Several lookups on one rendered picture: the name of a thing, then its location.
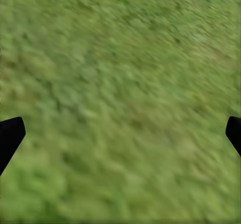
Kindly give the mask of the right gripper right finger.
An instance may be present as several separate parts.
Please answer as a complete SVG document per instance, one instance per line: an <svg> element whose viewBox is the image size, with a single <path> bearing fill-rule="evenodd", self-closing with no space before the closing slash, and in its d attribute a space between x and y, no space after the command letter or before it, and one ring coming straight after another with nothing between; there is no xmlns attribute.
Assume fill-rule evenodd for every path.
<svg viewBox="0 0 241 224"><path fill-rule="evenodd" d="M241 156L241 118L229 117L225 134Z"/></svg>

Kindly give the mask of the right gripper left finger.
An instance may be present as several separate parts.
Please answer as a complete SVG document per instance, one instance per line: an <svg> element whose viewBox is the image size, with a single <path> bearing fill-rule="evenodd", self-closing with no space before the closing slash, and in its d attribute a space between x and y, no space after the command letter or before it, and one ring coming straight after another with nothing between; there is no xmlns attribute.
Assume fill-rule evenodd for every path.
<svg viewBox="0 0 241 224"><path fill-rule="evenodd" d="M25 135L21 117L0 122L0 176Z"/></svg>

